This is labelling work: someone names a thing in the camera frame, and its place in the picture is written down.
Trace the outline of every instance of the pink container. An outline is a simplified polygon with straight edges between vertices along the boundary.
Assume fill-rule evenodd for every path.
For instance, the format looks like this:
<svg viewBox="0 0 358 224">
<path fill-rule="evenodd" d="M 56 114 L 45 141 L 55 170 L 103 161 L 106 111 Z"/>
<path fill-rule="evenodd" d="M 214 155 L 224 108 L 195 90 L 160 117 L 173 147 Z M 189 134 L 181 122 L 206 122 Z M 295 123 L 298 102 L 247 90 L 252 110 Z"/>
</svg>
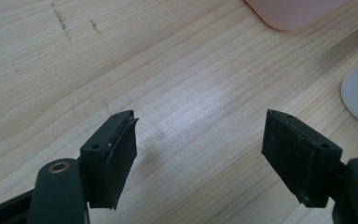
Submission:
<svg viewBox="0 0 358 224">
<path fill-rule="evenodd" d="M 290 31 L 310 25 L 350 0 L 246 0 L 268 25 Z"/>
</svg>

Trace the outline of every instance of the wood grain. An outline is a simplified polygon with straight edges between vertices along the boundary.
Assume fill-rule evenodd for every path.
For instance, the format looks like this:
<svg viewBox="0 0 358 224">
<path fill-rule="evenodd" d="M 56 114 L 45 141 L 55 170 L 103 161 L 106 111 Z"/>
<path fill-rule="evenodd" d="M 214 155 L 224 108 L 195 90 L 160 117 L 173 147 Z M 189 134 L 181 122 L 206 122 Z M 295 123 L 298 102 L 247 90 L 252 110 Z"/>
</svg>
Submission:
<svg viewBox="0 0 358 224">
<path fill-rule="evenodd" d="M 0 0 L 0 203 L 112 114 L 140 118 L 118 210 L 92 223 L 331 223 L 260 154 L 268 108 L 358 157 L 342 78 L 358 65 L 358 1 L 294 32 L 241 0 Z"/>
</svg>

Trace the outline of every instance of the black plastic tool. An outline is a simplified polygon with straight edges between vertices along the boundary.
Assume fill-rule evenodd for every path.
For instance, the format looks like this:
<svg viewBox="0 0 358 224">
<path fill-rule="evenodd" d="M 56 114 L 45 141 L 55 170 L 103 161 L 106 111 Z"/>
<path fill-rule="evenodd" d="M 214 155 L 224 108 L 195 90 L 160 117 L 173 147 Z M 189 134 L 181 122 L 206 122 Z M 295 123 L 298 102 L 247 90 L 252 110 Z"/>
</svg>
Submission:
<svg viewBox="0 0 358 224">
<path fill-rule="evenodd" d="M 342 149 L 295 117 L 269 110 L 262 153 L 287 188 L 307 207 L 336 205 L 335 223 L 358 223 L 358 159 L 348 165 Z"/>
</svg>

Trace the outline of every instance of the light wood surface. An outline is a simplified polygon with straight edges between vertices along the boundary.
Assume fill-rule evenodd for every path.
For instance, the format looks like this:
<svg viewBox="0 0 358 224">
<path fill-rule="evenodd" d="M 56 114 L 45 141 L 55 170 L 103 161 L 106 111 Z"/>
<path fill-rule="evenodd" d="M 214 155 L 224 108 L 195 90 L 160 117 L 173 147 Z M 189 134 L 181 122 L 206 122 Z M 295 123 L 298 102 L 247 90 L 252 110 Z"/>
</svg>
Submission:
<svg viewBox="0 0 358 224">
<path fill-rule="evenodd" d="M 139 156 L 117 211 L 91 223 L 331 223 L 260 154 L 268 108 L 358 157 L 340 98 L 358 65 L 358 1 L 267 27 L 241 0 L 0 0 L 0 203 L 133 109 Z"/>
</svg>

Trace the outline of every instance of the clamp jaw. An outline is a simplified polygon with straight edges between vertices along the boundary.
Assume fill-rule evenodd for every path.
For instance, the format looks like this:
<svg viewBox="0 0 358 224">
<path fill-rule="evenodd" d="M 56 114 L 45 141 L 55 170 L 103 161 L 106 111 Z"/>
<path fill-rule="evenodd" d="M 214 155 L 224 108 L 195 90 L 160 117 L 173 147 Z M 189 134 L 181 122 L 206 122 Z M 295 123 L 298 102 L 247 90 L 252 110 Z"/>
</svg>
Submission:
<svg viewBox="0 0 358 224">
<path fill-rule="evenodd" d="M 52 161 L 33 190 L 0 204 L 0 223 L 90 223 L 90 208 L 117 208 L 137 156 L 133 111 L 110 117 L 80 157 Z"/>
<path fill-rule="evenodd" d="M 358 223 L 358 159 L 348 165 L 342 149 L 295 117 L 267 112 L 262 153 L 306 207 L 335 202 L 335 223 Z"/>
</svg>

